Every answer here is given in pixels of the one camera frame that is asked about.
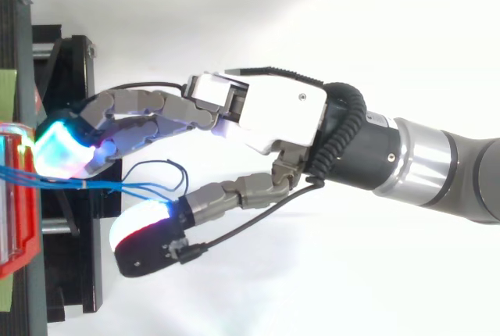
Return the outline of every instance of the silver metal ring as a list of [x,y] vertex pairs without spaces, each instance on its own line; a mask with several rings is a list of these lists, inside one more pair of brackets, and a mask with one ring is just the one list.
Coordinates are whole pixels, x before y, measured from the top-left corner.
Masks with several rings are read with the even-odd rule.
[[401,138],[398,164],[373,193],[421,206],[443,187],[452,162],[445,134],[436,129],[395,119]]

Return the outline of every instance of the cyan light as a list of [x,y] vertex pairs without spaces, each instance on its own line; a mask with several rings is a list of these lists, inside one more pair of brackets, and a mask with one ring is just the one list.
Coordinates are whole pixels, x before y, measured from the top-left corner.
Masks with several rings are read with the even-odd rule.
[[94,157],[95,147],[76,141],[62,121],[54,122],[34,146],[34,166],[42,176],[68,179]]
[[130,207],[118,216],[111,226],[109,231],[111,250],[114,252],[116,246],[134,232],[169,217],[169,208],[164,202],[149,200]]

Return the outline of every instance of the screw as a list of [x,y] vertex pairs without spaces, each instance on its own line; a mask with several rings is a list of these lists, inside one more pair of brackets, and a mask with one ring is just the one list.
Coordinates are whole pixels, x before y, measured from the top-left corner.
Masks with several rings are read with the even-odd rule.
[[97,57],[97,47],[95,45],[89,45],[87,48],[88,57],[95,59]]

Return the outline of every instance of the white backdrop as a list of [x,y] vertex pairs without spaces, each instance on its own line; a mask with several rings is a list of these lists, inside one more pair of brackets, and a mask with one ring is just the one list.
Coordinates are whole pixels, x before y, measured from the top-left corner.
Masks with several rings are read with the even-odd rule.
[[[274,65],[348,82],[369,109],[472,138],[500,135],[499,0],[34,0],[98,46],[99,90]],[[192,189],[268,170],[272,157],[194,132],[125,162],[171,158]],[[135,179],[171,184],[147,167]],[[135,202],[125,198],[124,207]],[[206,241],[254,215],[190,231]],[[500,229],[329,184],[186,266],[128,280],[103,222],[105,301],[60,335],[500,334]]]

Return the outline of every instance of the black coiled cable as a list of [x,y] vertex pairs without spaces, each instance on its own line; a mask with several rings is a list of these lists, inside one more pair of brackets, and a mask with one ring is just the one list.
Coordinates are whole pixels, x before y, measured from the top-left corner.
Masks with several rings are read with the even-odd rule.
[[323,88],[328,98],[342,100],[347,105],[348,111],[327,142],[313,156],[309,170],[312,177],[307,179],[308,182],[324,181],[337,159],[342,156],[345,148],[358,134],[363,121],[366,120],[365,100],[357,88],[339,82],[325,84]]

